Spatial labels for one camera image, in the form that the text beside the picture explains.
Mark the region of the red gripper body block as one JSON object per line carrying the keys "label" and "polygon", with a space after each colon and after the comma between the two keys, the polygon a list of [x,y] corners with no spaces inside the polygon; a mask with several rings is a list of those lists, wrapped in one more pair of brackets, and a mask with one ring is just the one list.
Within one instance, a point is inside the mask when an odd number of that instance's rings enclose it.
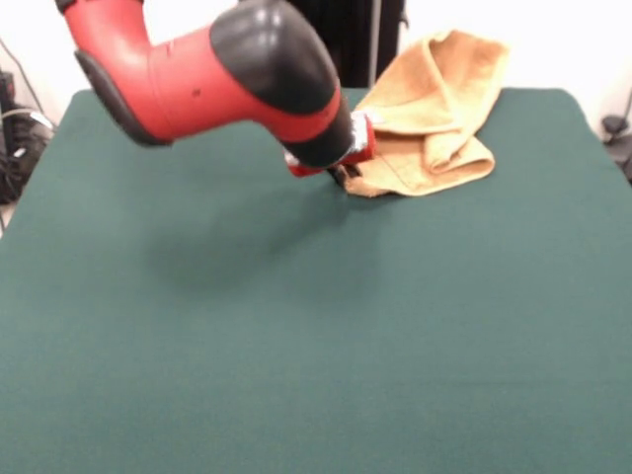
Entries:
{"label": "red gripper body block", "polygon": [[347,172],[346,165],[357,167],[371,159],[375,145],[370,115],[356,111],[349,114],[348,120],[335,118],[329,128],[308,142],[286,145],[284,161],[295,177],[324,172],[331,175],[332,169]]}

